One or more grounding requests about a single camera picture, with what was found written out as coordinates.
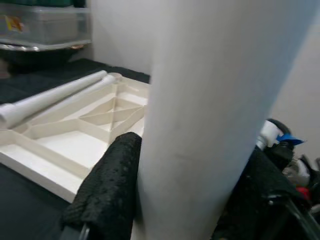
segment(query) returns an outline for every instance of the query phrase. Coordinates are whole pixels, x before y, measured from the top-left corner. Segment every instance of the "white wall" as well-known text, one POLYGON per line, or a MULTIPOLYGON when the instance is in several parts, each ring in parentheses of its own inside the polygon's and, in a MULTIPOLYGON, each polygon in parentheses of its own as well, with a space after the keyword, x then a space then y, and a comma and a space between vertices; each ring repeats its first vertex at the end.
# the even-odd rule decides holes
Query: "white wall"
MULTIPOLYGON (((149 74, 152 66, 156 1, 91 0, 93 45, 87 57, 149 74)), ((297 148, 320 157, 320 14, 310 30, 272 116, 307 140, 297 148)))
POLYGON ((307 142, 296 148, 310 160, 320 158, 320 14, 295 59, 272 116, 307 142))
POLYGON ((150 73, 153 50, 152 0, 91 0, 92 58, 150 73))

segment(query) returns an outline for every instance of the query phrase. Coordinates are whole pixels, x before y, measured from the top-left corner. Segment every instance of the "label on bin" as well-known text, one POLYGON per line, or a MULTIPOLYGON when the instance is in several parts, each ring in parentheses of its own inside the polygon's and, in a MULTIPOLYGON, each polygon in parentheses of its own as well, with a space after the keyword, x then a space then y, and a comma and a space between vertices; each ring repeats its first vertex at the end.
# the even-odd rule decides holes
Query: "label on bin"
POLYGON ((17 16, 7 16, 4 15, 5 17, 5 22, 6 26, 9 31, 14 31, 14 32, 22 32, 24 24, 20 22, 20 18, 17 16))

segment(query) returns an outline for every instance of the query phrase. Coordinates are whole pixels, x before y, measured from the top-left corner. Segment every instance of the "clear plastic container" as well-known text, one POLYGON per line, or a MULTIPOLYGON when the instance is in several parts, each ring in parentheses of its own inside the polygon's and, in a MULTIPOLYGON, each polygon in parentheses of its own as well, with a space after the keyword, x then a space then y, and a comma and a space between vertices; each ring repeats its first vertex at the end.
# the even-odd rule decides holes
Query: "clear plastic container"
POLYGON ((88 8, 0 3, 0 43, 43 46, 90 41, 88 8))
POLYGON ((7 4, 21 4, 43 7, 68 7, 73 4, 72 0, 2 0, 7 4))

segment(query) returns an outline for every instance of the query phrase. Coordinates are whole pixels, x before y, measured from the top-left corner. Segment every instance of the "blue tag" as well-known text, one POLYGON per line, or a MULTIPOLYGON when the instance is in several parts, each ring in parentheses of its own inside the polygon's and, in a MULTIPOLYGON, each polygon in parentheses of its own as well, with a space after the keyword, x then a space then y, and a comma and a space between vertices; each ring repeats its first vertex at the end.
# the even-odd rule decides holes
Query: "blue tag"
POLYGON ((291 142, 294 146, 299 145, 299 144, 303 144, 305 141, 302 141, 294 136, 292 136, 291 134, 284 134, 282 136, 278 136, 276 138, 279 142, 291 142))

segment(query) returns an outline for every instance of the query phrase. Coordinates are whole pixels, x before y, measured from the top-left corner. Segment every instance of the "white plastic rod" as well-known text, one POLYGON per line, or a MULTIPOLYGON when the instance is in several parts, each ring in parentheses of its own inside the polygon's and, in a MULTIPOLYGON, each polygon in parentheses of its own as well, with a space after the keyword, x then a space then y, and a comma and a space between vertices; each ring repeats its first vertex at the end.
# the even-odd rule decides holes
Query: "white plastic rod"
POLYGON ((276 143, 277 137, 281 134, 279 128, 274 125, 272 122, 264 121, 264 125, 260 131, 259 136, 257 137, 256 145, 261 150, 264 150, 266 147, 272 147, 276 143))
POLYGON ((162 0, 136 240, 208 240, 317 0, 162 0))
POLYGON ((115 77, 113 75, 113 73, 109 73, 107 76, 105 76, 101 81, 98 81, 97 83, 85 88, 84 90, 68 97, 67 99, 60 101, 59 103, 53 105, 52 107, 50 107, 49 109, 46 109, 44 111, 42 111, 39 115, 37 115, 34 119, 37 119, 41 116, 44 116, 54 110, 60 109, 72 102, 75 102, 81 98, 83 98, 85 95, 87 95, 88 93, 94 92, 96 90, 99 90, 105 86, 108 86, 110 84, 113 84, 117 81, 117 79, 122 79, 122 75, 119 73, 116 73, 118 76, 115 77))
POLYGON ((106 71, 99 71, 21 101, 0 105, 0 129, 8 129, 14 126, 27 116, 100 81, 106 75, 106 71))

